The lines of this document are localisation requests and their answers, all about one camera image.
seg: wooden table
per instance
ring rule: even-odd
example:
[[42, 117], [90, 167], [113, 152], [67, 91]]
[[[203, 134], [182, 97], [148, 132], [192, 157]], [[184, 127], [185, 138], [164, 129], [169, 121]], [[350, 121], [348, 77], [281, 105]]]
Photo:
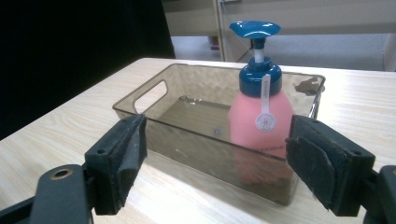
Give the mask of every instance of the wooden table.
[[[142, 59], [84, 91], [0, 142], [0, 210], [34, 196], [38, 178], [49, 169], [82, 164], [84, 153], [119, 120], [113, 104], [172, 63], [244, 66]], [[318, 119], [373, 152], [375, 170], [396, 164], [396, 73], [282, 69], [325, 76]], [[196, 175], [197, 181], [185, 182], [169, 175], [175, 166], [179, 164], [150, 152], [125, 207], [113, 217], [94, 217], [95, 223], [338, 224], [361, 223], [365, 214], [361, 209], [358, 217], [335, 217], [302, 181], [293, 202], [281, 206], [189, 168], [183, 175]]]

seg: pump bottle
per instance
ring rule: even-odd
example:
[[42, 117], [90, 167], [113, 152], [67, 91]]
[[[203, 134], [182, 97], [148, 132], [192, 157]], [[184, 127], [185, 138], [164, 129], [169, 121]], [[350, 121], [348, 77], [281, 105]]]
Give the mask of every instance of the pump bottle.
[[[252, 39], [254, 58], [240, 71], [240, 92], [228, 114], [231, 142], [260, 151], [265, 155], [286, 158], [293, 109], [282, 88], [282, 71], [263, 53], [265, 38], [280, 31], [280, 26], [266, 21], [237, 21], [230, 28], [239, 36]], [[235, 152], [237, 173], [245, 183], [260, 182], [260, 161], [254, 153]]]

